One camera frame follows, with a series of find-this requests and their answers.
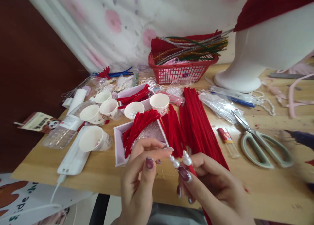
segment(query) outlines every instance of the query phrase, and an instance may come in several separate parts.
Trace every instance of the red plastic basket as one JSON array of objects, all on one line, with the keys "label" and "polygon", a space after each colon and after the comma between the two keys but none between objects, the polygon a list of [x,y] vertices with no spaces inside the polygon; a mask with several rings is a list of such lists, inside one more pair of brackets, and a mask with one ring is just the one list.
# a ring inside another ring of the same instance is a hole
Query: red plastic basket
[{"label": "red plastic basket", "polygon": [[153,59],[154,56],[150,53],[148,56],[148,64],[154,71],[157,84],[171,84],[173,80],[184,77],[189,77],[190,81],[197,82],[206,72],[208,67],[217,63],[219,59],[217,55],[210,54],[209,56],[214,59],[177,65],[156,65]]}]

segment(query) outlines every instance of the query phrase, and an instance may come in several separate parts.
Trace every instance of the white power strip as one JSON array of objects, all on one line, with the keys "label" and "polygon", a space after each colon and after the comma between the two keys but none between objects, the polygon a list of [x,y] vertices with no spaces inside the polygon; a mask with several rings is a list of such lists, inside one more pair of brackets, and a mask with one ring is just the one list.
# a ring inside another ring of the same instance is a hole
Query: white power strip
[{"label": "white power strip", "polygon": [[77,175],[82,172],[90,152],[84,152],[79,148],[82,135],[90,126],[83,126],[76,136],[72,146],[60,164],[57,173],[65,175]]}]

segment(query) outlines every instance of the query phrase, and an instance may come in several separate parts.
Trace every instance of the hand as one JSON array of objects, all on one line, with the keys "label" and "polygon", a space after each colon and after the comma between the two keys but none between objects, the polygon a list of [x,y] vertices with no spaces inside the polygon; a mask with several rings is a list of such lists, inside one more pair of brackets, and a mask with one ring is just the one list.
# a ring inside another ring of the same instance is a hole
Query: hand
[{"label": "hand", "polygon": [[239,179],[217,161],[198,153],[190,156],[198,176],[187,171],[183,162],[178,168],[177,196],[187,196],[201,204],[213,225],[255,224],[245,201],[245,191]]},{"label": "hand", "polygon": [[118,224],[146,225],[153,205],[154,159],[169,157],[173,149],[154,138],[137,141],[121,179],[122,212]]}]

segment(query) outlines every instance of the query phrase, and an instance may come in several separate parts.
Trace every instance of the panda cartoon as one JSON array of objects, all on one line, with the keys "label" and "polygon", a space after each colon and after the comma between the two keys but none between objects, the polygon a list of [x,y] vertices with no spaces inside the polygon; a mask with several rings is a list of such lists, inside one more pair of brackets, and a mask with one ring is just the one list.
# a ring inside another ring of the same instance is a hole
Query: panda cartoon
[{"label": "panda cartoon", "polygon": [[48,121],[47,125],[51,130],[53,130],[59,125],[59,121],[53,119],[52,121]]}]

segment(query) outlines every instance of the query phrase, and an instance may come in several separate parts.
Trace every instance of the wooden table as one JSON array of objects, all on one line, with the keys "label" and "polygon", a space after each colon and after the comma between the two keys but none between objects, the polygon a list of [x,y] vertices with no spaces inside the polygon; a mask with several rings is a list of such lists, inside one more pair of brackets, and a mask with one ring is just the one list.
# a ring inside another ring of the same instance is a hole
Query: wooden table
[{"label": "wooden table", "polygon": [[[214,74],[227,67],[228,65],[211,66],[204,76],[212,80]],[[271,70],[266,70],[261,75],[261,78],[270,72]],[[292,82],[293,80],[277,79],[274,82],[274,86],[280,87],[283,93],[288,94],[287,85],[292,84]],[[204,79],[201,79],[193,86],[196,89],[203,89],[207,88],[209,84]],[[296,99],[314,100],[314,82],[312,80],[303,80],[298,86],[302,88],[302,91],[295,90]],[[297,107],[297,119],[292,120],[288,117],[288,108],[280,107],[275,97],[264,87],[260,87],[259,90],[263,91],[266,98],[271,100],[276,106],[277,115],[275,117],[269,116],[258,106],[255,109],[241,106],[241,109],[245,111],[244,116],[250,126],[255,126],[261,133],[274,138],[277,138],[281,129],[313,132],[313,106]],[[212,127],[215,129],[226,127],[239,147],[239,140],[243,130],[240,127],[230,125],[223,119],[218,119],[208,107],[205,107],[205,110]],[[108,134],[113,136],[113,127],[126,122],[128,122],[128,119],[123,117],[117,122],[110,121],[103,128]],[[295,166],[289,169],[281,169],[275,166],[275,169],[265,170],[251,163],[243,153],[241,153],[242,157],[240,159],[228,158],[226,148],[217,133],[216,137],[231,172],[239,177],[249,190],[247,200],[255,218],[289,224],[314,224],[314,194],[311,193],[298,174],[300,169],[304,169],[304,167],[311,169],[312,167],[310,164],[304,163],[304,161],[314,159],[314,152],[310,148],[296,145],[294,142],[286,142],[286,146],[291,149],[295,156]],[[63,150],[55,150],[43,147],[41,145],[42,140],[14,171],[12,174],[13,178],[56,185],[59,176],[57,168],[70,145]],[[120,176],[124,168],[115,167],[114,154],[114,147],[105,152],[92,152],[83,172],[76,176],[68,176],[61,186],[119,196]],[[157,166],[157,175],[153,189],[154,201],[200,208],[197,202],[194,205],[190,205],[186,198],[178,199],[176,197],[177,184],[178,174],[171,162],[168,159],[162,160],[162,164]]]}]

